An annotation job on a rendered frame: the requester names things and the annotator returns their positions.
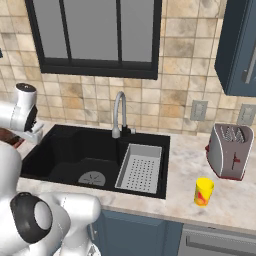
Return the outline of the grey wall socket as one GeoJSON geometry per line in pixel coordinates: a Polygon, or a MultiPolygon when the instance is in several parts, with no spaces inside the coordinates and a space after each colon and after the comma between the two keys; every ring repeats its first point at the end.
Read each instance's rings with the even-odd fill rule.
{"type": "Polygon", "coordinates": [[[190,119],[192,121],[204,121],[205,120],[207,106],[208,106],[208,102],[207,101],[194,100],[192,102],[190,119]]]}
{"type": "Polygon", "coordinates": [[[256,115],[256,105],[242,104],[237,119],[238,125],[251,126],[256,115]]]}

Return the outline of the dark blue base cupboard door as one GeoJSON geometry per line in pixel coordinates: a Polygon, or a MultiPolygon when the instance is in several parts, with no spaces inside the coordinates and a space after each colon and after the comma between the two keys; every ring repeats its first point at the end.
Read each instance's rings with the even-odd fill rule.
{"type": "Polygon", "coordinates": [[[88,228],[101,256],[177,256],[183,224],[102,210],[88,228]]]}

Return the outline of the grey perforated sink basket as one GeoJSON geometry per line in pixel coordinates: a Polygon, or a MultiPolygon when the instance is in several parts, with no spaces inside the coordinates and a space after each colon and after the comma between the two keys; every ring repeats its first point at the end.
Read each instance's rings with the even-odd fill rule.
{"type": "Polygon", "coordinates": [[[129,144],[115,187],[128,191],[156,194],[162,148],[129,144]]]}

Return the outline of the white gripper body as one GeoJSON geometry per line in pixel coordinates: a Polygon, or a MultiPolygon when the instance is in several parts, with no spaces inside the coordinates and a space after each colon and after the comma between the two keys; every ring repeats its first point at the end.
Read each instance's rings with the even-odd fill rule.
{"type": "Polygon", "coordinates": [[[23,138],[24,140],[33,143],[35,145],[38,145],[43,137],[43,131],[39,130],[36,133],[31,133],[29,131],[27,132],[19,132],[15,131],[15,134],[18,135],[19,137],[23,138]]]}

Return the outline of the brown bowl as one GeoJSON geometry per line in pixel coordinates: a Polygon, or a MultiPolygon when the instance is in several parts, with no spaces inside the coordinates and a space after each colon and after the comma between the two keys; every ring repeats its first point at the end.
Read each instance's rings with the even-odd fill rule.
{"type": "Polygon", "coordinates": [[[18,148],[24,142],[21,137],[4,128],[0,128],[0,141],[13,146],[14,148],[18,148]]]}

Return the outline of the silver and red toaster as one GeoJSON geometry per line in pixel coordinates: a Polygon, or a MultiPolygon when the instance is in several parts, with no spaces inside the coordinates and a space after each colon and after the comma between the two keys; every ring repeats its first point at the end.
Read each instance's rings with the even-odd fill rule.
{"type": "Polygon", "coordinates": [[[214,173],[219,178],[241,181],[253,141],[254,132],[248,126],[215,123],[205,147],[214,173]]]}

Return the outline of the silver dishwasher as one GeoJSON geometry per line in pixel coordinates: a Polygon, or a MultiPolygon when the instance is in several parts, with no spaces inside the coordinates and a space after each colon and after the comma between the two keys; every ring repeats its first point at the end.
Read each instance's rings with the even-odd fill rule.
{"type": "Polygon", "coordinates": [[[184,224],[178,256],[256,256],[256,235],[184,224]]]}

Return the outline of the grey round sink drain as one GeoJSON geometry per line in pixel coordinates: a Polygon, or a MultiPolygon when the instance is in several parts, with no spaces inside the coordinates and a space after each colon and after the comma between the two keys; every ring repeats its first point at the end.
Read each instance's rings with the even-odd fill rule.
{"type": "Polygon", "coordinates": [[[105,176],[98,171],[89,171],[84,173],[79,179],[79,183],[104,186],[106,182],[105,176]]]}

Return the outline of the grey curved tap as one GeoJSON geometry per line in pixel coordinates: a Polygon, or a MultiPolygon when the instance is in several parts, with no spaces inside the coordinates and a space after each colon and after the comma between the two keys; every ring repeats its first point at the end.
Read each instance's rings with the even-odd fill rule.
{"type": "Polygon", "coordinates": [[[123,91],[119,91],[116,95],[113,111],[113,129],[112,137],[118,139],[120,136],[126,136],[128,134],[135,134],[135,128],[129,128],[126,120],[126,96],[123,91]],[[118,127],[118,109],[119,103],[122,103],[122,130],[119,130],[118,127]]]}

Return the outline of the yellow cup with red print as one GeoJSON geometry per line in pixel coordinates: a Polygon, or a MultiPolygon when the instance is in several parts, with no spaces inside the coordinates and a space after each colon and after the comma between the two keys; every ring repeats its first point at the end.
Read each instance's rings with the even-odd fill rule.
{"type": "Polygon", "coordinates": [[[194,202],[199,206],[207,206],[214,189],[214,182],[206,177],[196,180],[194,202]]]}

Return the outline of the black framed window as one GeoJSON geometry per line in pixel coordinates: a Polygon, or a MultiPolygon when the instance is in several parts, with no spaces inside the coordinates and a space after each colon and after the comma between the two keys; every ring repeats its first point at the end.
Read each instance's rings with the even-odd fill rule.
{"type": "Polygon", "coordinates": [[[162,0],[25,0],[40,71],[157,79],[162,0]]]}

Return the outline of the black sink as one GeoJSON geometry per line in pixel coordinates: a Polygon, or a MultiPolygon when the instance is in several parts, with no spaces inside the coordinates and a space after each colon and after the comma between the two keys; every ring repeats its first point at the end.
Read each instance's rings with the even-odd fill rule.
{"type": "Polygon", "coordinates": [[[21,176],[47,182],[164,199],[166,197],[169,151],[170,138],[164,135],[136,132],[114,139],[110,130],[55,125],[44,136],[41,143],[24,158],[21,176]],[[115,187],[129,144],[162,148],[156,194],[128,191],[115,187]],[[106,178],[105,185],[79,183],[78,179],[89,171],[102,173],[106,178]]]}

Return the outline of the dark blue wall cupboard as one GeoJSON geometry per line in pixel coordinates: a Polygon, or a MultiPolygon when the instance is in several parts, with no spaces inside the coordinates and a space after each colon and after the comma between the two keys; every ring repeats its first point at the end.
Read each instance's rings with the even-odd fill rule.
{"type": "Polygon", "coordinates": [[[245,83],[255,43],[256,0],[227,0],[214,65],[226,95],[256,97],[256,62],[245,83]]]}

